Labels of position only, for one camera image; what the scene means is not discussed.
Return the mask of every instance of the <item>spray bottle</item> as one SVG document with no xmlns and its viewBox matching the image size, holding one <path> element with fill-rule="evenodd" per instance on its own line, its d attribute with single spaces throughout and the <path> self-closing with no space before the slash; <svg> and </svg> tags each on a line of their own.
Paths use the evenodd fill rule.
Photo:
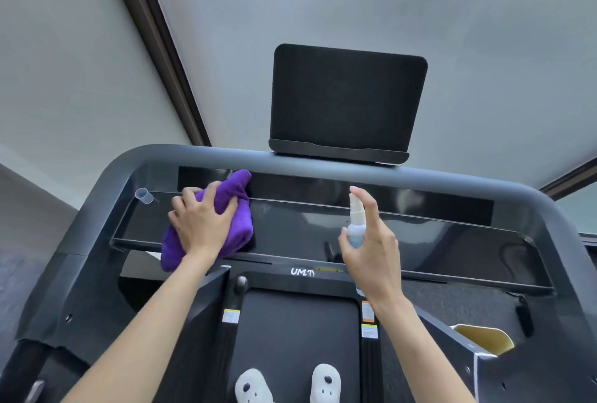
<svg viewBox="0 0 597 403">
<path fill-rule="evenodd" d="M 348 241 L 354 248 L 361 247 L 365 241 L 365 229 L 367 220 L 365 218 L 365 209 L 361 200 L 353 193 L 350 196 L 350 224 L 346 228 L 348 231 Z"/>
</svg>

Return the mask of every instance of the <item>foot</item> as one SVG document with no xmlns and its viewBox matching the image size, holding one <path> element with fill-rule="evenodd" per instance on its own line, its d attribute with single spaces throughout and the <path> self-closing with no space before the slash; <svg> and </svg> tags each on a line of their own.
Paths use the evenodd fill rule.
<svg viewBox="0 0 597 403">
<path fill-rule="evenodd" d="M 310 403 L 339 403 L 340 374 L 328 364 L 319 364 L 311 378 Z"/>
<path fill-rule="evenodd" d="M 248 369 L 238 377 L 234 393 L 238 403 L 273 403 L 272 392 L 257 369 Z"/>
</svg>

